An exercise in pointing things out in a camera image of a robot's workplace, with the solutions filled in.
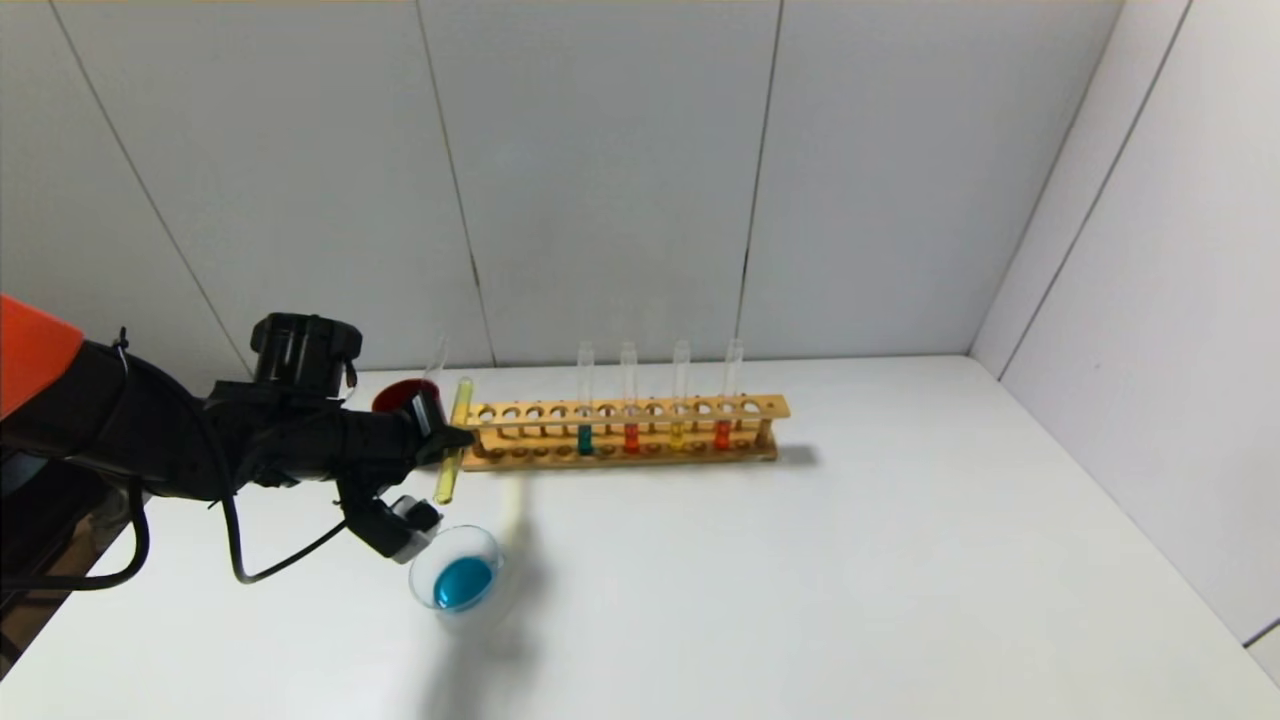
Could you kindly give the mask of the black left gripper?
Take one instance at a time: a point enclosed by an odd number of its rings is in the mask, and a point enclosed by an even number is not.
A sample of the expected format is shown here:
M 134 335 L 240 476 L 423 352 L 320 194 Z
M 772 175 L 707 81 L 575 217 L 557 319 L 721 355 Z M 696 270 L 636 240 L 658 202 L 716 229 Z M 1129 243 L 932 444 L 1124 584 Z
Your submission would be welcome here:
M 406 478 L 474 443 L 471 430 L 448 424 L 436 389 L 393 389 L 390 398 L 381 410 L 338 402 L 338 478 Z

